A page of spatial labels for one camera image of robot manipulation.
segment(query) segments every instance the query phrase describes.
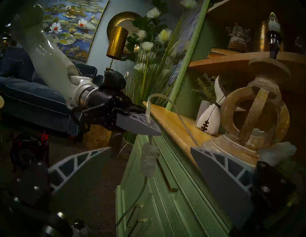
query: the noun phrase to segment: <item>blue sofa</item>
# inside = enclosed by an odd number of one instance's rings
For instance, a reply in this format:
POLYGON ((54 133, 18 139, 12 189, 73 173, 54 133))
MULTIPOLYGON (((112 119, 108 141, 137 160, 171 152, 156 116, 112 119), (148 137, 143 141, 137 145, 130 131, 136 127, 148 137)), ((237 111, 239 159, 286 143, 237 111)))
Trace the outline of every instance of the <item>blue sofa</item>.
MULTIPOLYGON (((87 72, 90 67, 89 76, 96 76, 97 69, 85 64, 77 66, 80 75, 82 66, 86 66, 87 72)), ((23 48, 7 48, 0 61, 0 72, 0 92, 5 101, 3 113, 69 135, 79 134, 80 128, 73 122, 64 97, 39 78, 23 48)), ((77 114, 77 118, 81 120, 82 114, 77 114)))

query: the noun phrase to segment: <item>drawer handle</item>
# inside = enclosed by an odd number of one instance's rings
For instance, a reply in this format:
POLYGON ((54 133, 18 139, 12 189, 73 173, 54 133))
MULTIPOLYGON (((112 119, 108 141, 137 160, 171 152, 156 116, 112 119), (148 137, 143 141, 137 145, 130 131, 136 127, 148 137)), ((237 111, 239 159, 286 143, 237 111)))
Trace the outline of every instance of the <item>drawer handle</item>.
POLYGON ((169 183, 169 181, 168 181, 168 179, 166 177, 166 174, 165 174, 164 170, 162 169, 162 166, 161 166, 158 158, 156 158, 156 162, 157 162, 157 165, 158 165, 158 167, 160 169, 160 172, 162 173, 162 177, 164 178, 164 181, 166 182, 166 185, 168 187, 169 192, 176 193, 178 191, 178 189, 177 188, 171 188, 170 183, 169 183))
POLYGON ((127 237, 130 237, 130 236, 131 236, 131 234, 133 233, 133 231, 135 230, 135 228, 136 228, 136 226, 137 226, 137 224, 138 224, 139 222, 147 222, 147 221, 148 221, 148 218, 147 218, 147 219, 139 219, 139 220, 137 220, 137 221, 135 222, 135 224, 134 224, 132 230, 129 232, 129 234, 128 234, 127 237))
POLYGON ((136 208, 143 208, 143 207, 144 207, 143 205, 136 205, 136 206, 134 207, 134 209, 133 209, 133 211, 132 211, 132 213, 131 213, 131 215, 130 215, 130 217, 129 217, 129 219, 128 219, 128 222, 126 223, 126 226, 127 226, 127 227, 131 227, 131 225, 130 225, 130 220, 131 220, 131 218, 132 218, 134 212, 136 211, 136 208))

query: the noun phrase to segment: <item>gold cylinder vase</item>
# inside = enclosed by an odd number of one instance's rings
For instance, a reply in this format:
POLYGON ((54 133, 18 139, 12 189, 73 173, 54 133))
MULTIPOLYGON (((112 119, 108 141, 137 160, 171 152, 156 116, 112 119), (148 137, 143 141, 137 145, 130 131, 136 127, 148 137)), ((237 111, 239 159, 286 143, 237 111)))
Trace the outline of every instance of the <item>gold cylinder vase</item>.
MULTIPOLYGON (((269 40, 267 38, 267 32, 269 31, 268 20, 264 20, 260 23, 260 26, 255 30, 254 33, 254 52, 268 52, 269 51, 269 40)), ((279 51, 284 51, 283 42, 280 45, 279 51)))
POLYGON ((106 53, 107 57, 121 60, 121 54, 123 52, 128 33, 128 30, 121 26, 114 27, 106 53))

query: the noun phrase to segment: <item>floor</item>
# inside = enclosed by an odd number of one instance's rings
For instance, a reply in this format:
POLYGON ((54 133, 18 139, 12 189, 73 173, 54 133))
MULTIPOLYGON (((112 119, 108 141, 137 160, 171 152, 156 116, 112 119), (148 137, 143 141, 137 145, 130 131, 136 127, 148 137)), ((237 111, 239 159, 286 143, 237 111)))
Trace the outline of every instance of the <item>floor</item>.
MULTIPOLYGON (((32 135, 40 136, 44 131, 43 127, 35 126, 9 115, 2 115, 0 121, 0 182, 7 183, 13 177, 12 164, 9 151, 11 142, 6 142, 7 134, 13 132, 14 136, 21 132, 29 132, 32 135)), ((81 142, 71 144, 65 134, 46 130, 49 134, 49 159, 50 166, 64 159, 65 157, 87 151, 81 142)), ((116 236, 116 231, 104 233, 103 230, 111 229, 115 225, 115 190, 120 184, 127 158, 120 156, 118 159, 109 159, 101 170, 101 177, 97 180, 95 189, 85 203, 80 205, 78 218, 84 220, 94 232, 91 236, 116 236)))

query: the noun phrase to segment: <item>clear plastic tube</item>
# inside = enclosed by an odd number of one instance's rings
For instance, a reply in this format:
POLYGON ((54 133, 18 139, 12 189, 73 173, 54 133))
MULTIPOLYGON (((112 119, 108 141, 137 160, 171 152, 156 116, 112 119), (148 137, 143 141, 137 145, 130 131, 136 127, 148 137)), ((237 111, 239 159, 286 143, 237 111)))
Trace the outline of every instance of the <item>clear plastic tube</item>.
POLYGON ((163 94, 152 94, 149 96, 148 101, 147 101, 147 109, 146 109, 146 116, 147 116, 147 122, 151 123, 151 99, 154 97, 161 97, 163 99, 166 99, 167 101, 169 101, 176 114, 178 115, 178 118, 180 119, 181 123, 183 124, 183 126, 185 127, 186 131, 188 132, 189 136, 191 137, 192 141, 195 143, 196 146, 199 146, 198 142, 196 141, 196 139, 194 138, 194 136, 192 135, 191 131, 189 130, 189 128, 187 127, 187 125, 185 124, 185 122, 183 121, 182 117, 180 116, 180 114, 177 111, 177 108, 175 106, 175 104, 171 101, 170 98, 168 98, 167 96, 163 95, 163 94))

